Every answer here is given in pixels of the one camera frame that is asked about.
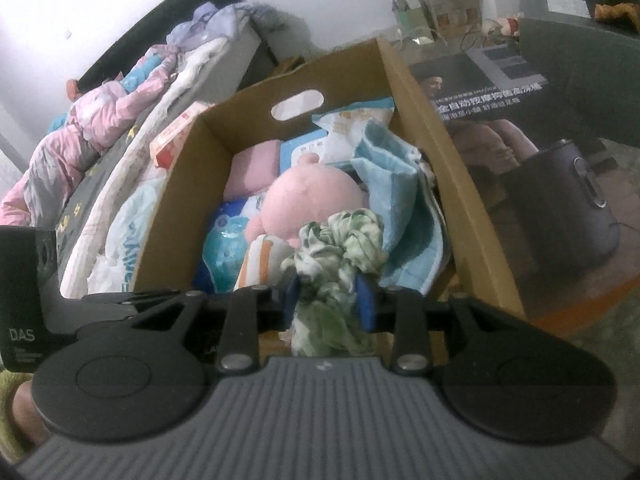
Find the white blanket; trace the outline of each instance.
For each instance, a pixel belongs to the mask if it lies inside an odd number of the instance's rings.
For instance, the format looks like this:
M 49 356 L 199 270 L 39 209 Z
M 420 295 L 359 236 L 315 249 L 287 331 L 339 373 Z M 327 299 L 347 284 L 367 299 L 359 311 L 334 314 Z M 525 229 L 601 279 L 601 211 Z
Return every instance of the white blanket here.
M 82 298 L 88 293 L 87 279 L 98 254 L 104 249 L 109 227 L 140 180 L 140 173 L 150 160 L 149 143 L 160 133 L 159 127 L 167 117 L 169 107 L 194 85 L 203 65 L 214 57 L 220 60 L 230 50 L 231 44 L 226 38 L 219 38 L 193 50 L 185 69 L 140 127 L 100 191 L 71 251 L 60 283 L 60 293 L 65 298 Z

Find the cardboard box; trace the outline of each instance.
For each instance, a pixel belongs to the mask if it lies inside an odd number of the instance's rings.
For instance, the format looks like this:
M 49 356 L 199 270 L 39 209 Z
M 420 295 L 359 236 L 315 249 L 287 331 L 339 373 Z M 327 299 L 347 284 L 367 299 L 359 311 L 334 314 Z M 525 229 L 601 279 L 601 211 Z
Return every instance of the cardboard box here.
M 273 118 L 274 105 L 308 89 L 324 95 L 320 108 L 288 121 Z M 511 271 L 478 191 L 436 111 L 385 40 L 328 54 L 200 114 L 156 205 L 133 290 L 190 288 L 207 219 L 222 202 L 235 153 L 264 140 L 290 139 L 315 129 L 313 113 L 389 95 L 396 102 L 391 129 L 424 151 L 438 179 L 457 271 L 447 283 L 458 282 L 469 294 L 523 316 Z
M 438 32 L 458 38 L 482 22 L 480 0 L 428 0 Z
M 151 141 L 149 151 L 156 168 L 168 170 L 171 167 L 189 135 L 190 124 L 199 113 L 210 106 L 210 104 L 201 101 L 194 102 Z

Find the black bed frame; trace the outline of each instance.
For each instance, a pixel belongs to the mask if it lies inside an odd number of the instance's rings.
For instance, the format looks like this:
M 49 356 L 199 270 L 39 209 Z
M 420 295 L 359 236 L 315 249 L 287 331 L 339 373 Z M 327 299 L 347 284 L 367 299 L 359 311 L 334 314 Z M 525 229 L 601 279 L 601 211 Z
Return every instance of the black bed frame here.
M 127 73 L 153 44 L 164 43 L 166 35 L 180 22 L 193 17 L 193 11 L 204 2 L 212 2 L 219 9 L 242 0 L 165 0 L 116 41 L 94 65 L 78 80 L 78 89 L 84 93 L 113 79 L 118 72 Z M 260 30 L 254 27 L 274 63 L 278 60 L 266 44 Z

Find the orange striped towel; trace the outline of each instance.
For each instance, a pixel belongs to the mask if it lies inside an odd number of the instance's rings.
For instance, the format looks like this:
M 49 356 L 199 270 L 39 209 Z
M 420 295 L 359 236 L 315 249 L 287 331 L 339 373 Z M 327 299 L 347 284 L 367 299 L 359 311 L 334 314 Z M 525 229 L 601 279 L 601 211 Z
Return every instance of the orange striped towel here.
M 246 250 L 234 290 L 251 285 L 276 285 L 282 276 L 280 265 L 293 253 L 293 248 L 278 237 L 258 236 Z

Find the pink clothing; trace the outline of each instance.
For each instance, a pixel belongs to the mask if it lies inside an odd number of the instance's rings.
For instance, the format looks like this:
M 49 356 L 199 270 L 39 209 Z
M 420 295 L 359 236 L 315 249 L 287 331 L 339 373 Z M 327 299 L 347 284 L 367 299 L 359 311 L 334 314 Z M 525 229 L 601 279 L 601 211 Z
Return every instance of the pink clothing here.
M 24 201 L 25 173 L 0 202 L 0 225 L 27 226 L 31 223 L 31 215 Z
M 131 94 L 117 81 L 87 92 L 72 106 L 66 122 L 76 124 L 84 138 L 103 154 L 162 93 L 175 61 L 175 54 L 169 54 Z
M 162 63 L 131 94 L 119 82 L 109 81 L 79 97 L 65 126 L 40 141 L 29 169 L 0 202 L 0 225 L 55 226 L 84 172 L 133 126 L 169 82 L 175 50 L 152 47 L 138 64 L 153 54 L 164 57 Z

